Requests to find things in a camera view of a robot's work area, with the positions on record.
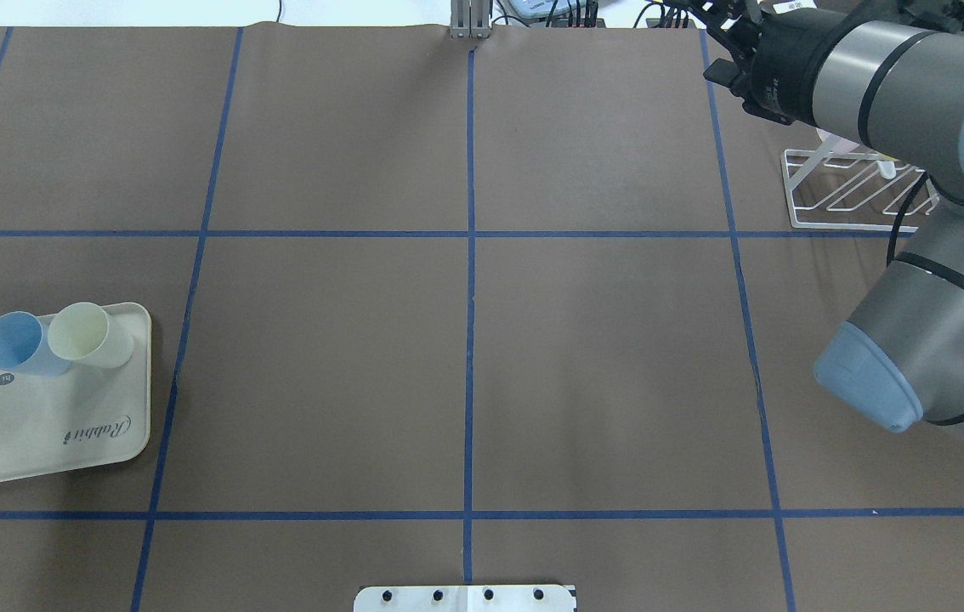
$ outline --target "gray robot arm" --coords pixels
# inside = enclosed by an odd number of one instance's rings
[[[691,4],[731,53],[705,77],[754,116],[802,121],[924,167],[937,212],[815,365],[824,387],[887,430],[928,421],[964,441],[964,37],[805,8]],[[724,17],[738,19],[730,31]]]

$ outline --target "blue cup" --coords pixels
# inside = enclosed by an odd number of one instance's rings
[[[9,313],[0,317],[0,369],[58,376],[70,361],[55,356],[48,346],[48,325],[32,314]]]

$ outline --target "plastic cup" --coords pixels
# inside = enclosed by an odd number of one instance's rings
[[[48,324],[28,313],[0,317],[0,369],[54,377],[70,367],[48,348]]]
[[[71,303],[55,315],[48,331],[51,351],[77,364],[117,368],[131,360],[135,338],[96,303]]]

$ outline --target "tray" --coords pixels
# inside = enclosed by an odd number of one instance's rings
[[[104,309],[135,338],[123,367],[73,364],[57,378],[0,371],[0,483],[131,460],[149,442],[149,313],[130,302]]]

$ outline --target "brown table surface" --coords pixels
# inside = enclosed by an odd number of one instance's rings
[[[813,129],[711,92],[716,53],[0,28],[0,314],[156,334],[140,457],[0,484],[0,609],[964,609],[963,446],[811,375],[885,235],[789,228]]]

